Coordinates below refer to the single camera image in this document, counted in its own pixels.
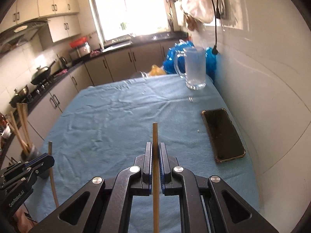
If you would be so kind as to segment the person's left hand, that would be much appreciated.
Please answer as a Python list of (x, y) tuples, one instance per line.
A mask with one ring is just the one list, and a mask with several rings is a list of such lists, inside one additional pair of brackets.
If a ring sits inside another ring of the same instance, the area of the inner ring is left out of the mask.
[(38, 223), (26, 216), (23, 209), (19, 208), (16, 213), (17, 228), (21, 233), (28, 233)]

